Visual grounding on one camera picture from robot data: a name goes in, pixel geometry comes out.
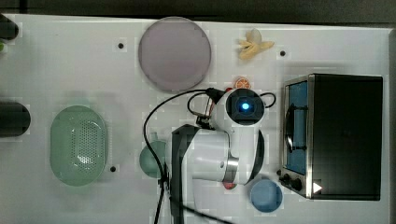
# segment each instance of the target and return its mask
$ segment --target toaster oven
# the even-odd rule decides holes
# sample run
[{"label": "toaster oven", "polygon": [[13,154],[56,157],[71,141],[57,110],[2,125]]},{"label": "toaster oven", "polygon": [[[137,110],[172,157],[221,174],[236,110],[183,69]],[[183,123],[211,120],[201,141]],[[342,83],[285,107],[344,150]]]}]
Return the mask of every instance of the toaster oven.
[{"label": "toaster oven", "polygon": [[286,82],[279,182],[307,199],[379,200],[382,89],[382,77]]}]

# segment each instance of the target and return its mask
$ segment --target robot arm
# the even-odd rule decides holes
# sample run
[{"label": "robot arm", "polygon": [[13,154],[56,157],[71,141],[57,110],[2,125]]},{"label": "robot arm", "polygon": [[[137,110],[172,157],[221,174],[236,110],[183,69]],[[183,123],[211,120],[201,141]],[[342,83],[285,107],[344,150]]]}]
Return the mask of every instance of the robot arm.
[{"label": "robot arm", "polygon": [[[224,93],[210,89],[215,102],[210,122],[215,131],[184,125],[172,132],[167,144],[166,166],[171,196],[195,209],[193,179],[246,184],[262,168],[263,137],[260,123],[264,103],[250,90]],[[200,217],[187,214],[171,204],[174,224],[202,223]]]}]

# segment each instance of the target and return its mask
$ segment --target small blue bowl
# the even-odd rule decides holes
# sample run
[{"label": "small blue bowl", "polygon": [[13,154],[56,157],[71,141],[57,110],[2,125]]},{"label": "small blue bowl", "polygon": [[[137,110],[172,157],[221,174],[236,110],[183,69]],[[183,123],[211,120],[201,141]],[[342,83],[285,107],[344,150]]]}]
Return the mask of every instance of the small blue bowl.
[{"label": "small blue bowl", "polygon": [[282,204],[282,200],[282,190],[269,179],[258,181],[250,191],[251,203],[257,210],[264,213],[274,212]]}]

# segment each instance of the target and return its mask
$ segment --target black cable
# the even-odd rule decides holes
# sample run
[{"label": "black cable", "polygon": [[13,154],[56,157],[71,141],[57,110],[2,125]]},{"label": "black cable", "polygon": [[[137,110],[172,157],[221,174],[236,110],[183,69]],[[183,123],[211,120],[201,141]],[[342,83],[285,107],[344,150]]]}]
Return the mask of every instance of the black cable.
[{"label": "black cable", "polygon": [[187,109],[188,109],[188,110],[190,111],[190,113],[192,113],[193,115],[196,115],[196,116],[202,116],[202,115],[203,115],[203,114],[201,114],[201,113],[198,113],[198,112],[195,112],[195,111],[191,110],[190,103],[191,103],[192,99],[194,99],[195,97],[197,97],[197,96],[199,96],[199,95],[204,95],[204,94],[206,94],[206,92],[198,92],[198,93],[194,94],[192,97],[190,97],[189,101],[187,102]]},{"label": "black cable", "polygon": [[163,192],[164,192],[164,188],[162,187],[161,188],[160,199],[158,200],[158,203],[157,203],[157,211],[155,212],[154,223],[158,223],[158,219],[160,218],[161,205],[163,203]]},{"label": "black cable", "polygon": [[260,94],[260,96],[264,96],[264,95],[272,95],[274,97],[274,101],[270,105],[266,105],[265,106],[265,108],[272,107],[275,104],[275,102],[276,102],[276,96],[273,93],[271,93],[271,92],[265,92],[265,93]]},{"label": "black cable", "polygon": [[205,116],[206,116],[207,107],[209,106],[209,100],[210,100],[210,97],[207,97],[206,109],[205,109]]},{"label": "black cable", "polygon": [[158,169],[160,170],[160,174],[161,174],[160,187],[161,187],[161,192],[162,192],[162,193],[161,193],[161,195],[160,195],[160,200],[158,201],[158,204],[157,204],[157,211],[156,211],[156,214],[155,214],[155,220],[154,220],[155,222],[154,222],[154,224],[157,224],[157,223],[158,223],[158,217],[159,217],[159,215],[160,215],[161,204],[162,204],[162,201],[163,201],[163,189],[164,189],[164,187],[163,187],[163,182],[165,181],[166,176],[165,176],[165,173],[163,172],[163,168],[162,168],[162,166],[161,166],[160,159],[158,159],[157,154],[155,154],[154,150],[153,150],[152,147],[151,147],[151,144],[149,143],[148,136],[147,136],[147,133],[146,133],[147,125],[148,125],[148,122],[149,122],[149,119],[151,118],[151,116],[152,116],[152,115],[154,114],[154,112],[157,111],[157,109],[160,108],[162,105],[164,105],[165,103],[167,103],[167,102],[169,102],[169,101],[171,101],[171,100],[173,100],[173,99],[175,99],[175,98],[177,98],[177,97],[179,97],[179,96],[181,96],[181,95],[188,94],[188,93],[191,93],[191,92],[197,92],[197,91],[206,91],[206,90],[185,91],[185,92],[182,92],[182,93],[180,93],[180,94],[174,95],[174,96],[172,96],[171,98],[169,98],[169,99],[163,101],[162,103],[160,103],[160,104],[157,105],[154,109],[151,110],[151,112],[148,114],[148,117],[146,118],[146,120],[145,120],[145,122],[144,122],[144,124],[143,124],[143,137],[144,137],[144,139],[145,139],[145,142],[146,142],[146,145],[147,145],[147,147],[148,147],[148,150],[151,152],[152,156],[154,157],[154,160],[157,162],[157,166],[158,166]]},{"label": "black cable", "polygon": [[233,224],[232,222],[220,219],[218,217],[213,217],[213,216],[210,216],[210,215],[205,214],[205,213],[200,213],[200,212],[198,212],[195,209],[192,209],[192,208],[190,208],[190,207],[188,207],[188,206],[186,206],[184,204],[181,204],[181,203],[179,203],[177,201],[174,201],[172,197],[169,198],[169,201],[171,201],[172,203],[176,204],[178,207],[182,207],[184,210],[187,210],[187,211],[189,211],[191,213],[194,213],[195,215],[197,215],[199,217],[207,217],[207,218],[210,218],[212,220],[215,220],[215,221],[218,221],[218,222],[222,222],[222,223],[225,223],[225,224]]}]

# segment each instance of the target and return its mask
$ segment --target black cylinder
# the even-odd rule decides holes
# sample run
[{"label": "black cylinder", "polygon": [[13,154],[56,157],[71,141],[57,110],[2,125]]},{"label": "black cylinder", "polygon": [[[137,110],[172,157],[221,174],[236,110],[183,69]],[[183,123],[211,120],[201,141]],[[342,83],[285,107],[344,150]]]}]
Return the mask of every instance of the black cylinder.
[{"label": "black cylinder", "polygon": [[30,126],[30,114],[19,103],[0,103],[0,137],[22,135]]},{"label": "black cylinder", "polygon": [[19,32],[20,29],[15,22],[0,14],[0,39],[15,39]]}]

